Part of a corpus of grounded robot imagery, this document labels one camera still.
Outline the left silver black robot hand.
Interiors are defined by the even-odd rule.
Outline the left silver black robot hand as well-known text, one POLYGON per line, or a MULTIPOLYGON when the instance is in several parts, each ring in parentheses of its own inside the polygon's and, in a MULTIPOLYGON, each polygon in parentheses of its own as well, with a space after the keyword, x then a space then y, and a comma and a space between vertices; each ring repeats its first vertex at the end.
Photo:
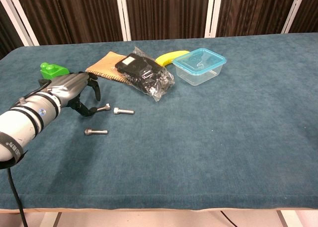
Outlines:
POLYGON ((97 112, 96 107, 88 109, 80 101, 81 92, 90 86, 95 92, 95 98, 100 101, 100 89, 97 76, 92 73, 78 72, 68 75, 57 76, 47 86, 46 91, 58 97, 61 107, 70 107, 84 117, 91 116, 97 112))

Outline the green toy building block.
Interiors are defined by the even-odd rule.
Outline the green toy building block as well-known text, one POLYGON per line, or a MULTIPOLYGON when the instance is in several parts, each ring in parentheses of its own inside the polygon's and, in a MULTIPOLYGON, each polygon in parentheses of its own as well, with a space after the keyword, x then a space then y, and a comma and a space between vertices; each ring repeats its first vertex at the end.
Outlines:
POLYGON ((57 64, 49 64, 44 62, 40 65, 40 72, 44 79, 53 79, 57 76, 69 74, 69 70, 57 64))

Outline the tan woven mat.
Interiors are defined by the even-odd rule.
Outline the tan woven mat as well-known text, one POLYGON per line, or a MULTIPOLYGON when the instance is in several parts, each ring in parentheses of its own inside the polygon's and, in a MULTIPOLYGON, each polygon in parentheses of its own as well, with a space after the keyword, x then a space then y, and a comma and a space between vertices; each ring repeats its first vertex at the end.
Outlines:
POLYGON ((115 65, 124 58, 126 58, 126 56, 110 51, 106 56, 88 67, 85 71, 96 76, 130 85, 130 83, 115 68, 115 65))

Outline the black item in plastic bag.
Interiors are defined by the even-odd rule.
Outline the black item in plastic bag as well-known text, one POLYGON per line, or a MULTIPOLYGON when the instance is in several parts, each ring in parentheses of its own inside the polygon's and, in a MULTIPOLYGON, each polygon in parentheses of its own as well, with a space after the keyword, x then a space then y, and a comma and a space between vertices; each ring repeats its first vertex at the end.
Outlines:
POLYGON ((138 47, 115 64, 129 84, 158 102, 175 84, 174 76, 138 47))

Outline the brown curtain panel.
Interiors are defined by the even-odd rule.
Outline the brown curtain panel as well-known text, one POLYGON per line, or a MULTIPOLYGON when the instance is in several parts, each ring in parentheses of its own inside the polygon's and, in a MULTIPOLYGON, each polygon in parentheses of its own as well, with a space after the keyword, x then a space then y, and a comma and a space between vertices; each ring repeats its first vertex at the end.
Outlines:
POLYGON ((209 0, 126 0, 132 40, 203 38, 209 0))
POLYGON ((281 33, 294 0, 221 0, 216 37, 281 33))
POLYGON ((24 45, 0 2, 0 60, 14 49, 22 46, 24 45))
POLYGON ((19 0, 40 45, 123 39, 117 0, 19 0))
POLYGON ((302 0, 289 33, 318 32, 318 0, 302 0))

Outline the yellow banana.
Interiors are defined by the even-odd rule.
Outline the yellow banana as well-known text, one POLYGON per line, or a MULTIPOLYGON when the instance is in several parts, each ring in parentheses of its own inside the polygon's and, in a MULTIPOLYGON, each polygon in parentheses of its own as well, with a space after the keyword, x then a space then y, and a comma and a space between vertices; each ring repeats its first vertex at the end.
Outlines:
POLYGON ((180 56, 183 56, 185 54, 189 53, 189 51, 186 50, 179 50, 179 51, 173 51, 166 54, 163 54, 155 59, 155 62, 158 63, 161 66, 166 66, 172 63, 172 61, 180 56))

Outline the white table leg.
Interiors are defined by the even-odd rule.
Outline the white table leg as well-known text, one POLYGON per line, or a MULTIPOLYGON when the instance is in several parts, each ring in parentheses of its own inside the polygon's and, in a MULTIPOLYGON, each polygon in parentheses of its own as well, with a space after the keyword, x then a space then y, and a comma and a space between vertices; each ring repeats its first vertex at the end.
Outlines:
POLYGON ((293 210, 277 210, 278 217, 283 227, 299 227, 301 222, 295 211, 293 210))
POLYGON ((41 221, 40 227, 58 227, 61 212, 46 212, 41 221))

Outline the clear container with blue lid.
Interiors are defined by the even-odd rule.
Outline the clear container with blue lid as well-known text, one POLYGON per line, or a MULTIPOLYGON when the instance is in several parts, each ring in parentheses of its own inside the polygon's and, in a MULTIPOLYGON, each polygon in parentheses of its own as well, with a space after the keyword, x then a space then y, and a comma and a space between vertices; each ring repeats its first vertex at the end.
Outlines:
POLYGON ((227 59, 206 48, 199 48, 172 60, 176 74, 192 86, 200 85, 216 76, 227 59))

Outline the teal table cloth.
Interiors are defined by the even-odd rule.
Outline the teal table cloth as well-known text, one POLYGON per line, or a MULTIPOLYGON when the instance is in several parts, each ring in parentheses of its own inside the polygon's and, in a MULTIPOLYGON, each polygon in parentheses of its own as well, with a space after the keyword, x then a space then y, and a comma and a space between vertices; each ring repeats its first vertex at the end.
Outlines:
POLYGON ((135 47, 227 63, 198 86, 176 77, 158 102, 102 78, 96 102, 87 87, 84 105, 135 114, 63 109, 11 169, 25 208, 318 209, 318 33, 20 47, 0 60, 0 114, 38 87, 43 62, 83 71, 135 47))

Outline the white divider post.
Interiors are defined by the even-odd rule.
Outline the white divider post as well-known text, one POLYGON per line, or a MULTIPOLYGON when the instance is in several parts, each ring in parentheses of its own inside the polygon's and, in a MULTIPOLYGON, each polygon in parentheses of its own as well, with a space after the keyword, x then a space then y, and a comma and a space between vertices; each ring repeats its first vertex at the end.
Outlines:
POLYGON ((285 20, 284 26, 282 28, 281 34, 287 34, 290 31, 290 28, 294 22, 294 19, 297 15, 299 7, 303 0, 293 0, 291 8, 289 10, 288 16, 285 20))
POLYGON ((31 27, 19 0, 0 0, 24 46, 39 46, 38 39, 31 27))
POLYGON ((208 0, 206 25, 204 32, 205 38, 215 38, 217 35, 221 1, 222 0, 208 0))
POLYGON ((131 41, 130 23, 126 0, 117 0, 123 41, 131 41))

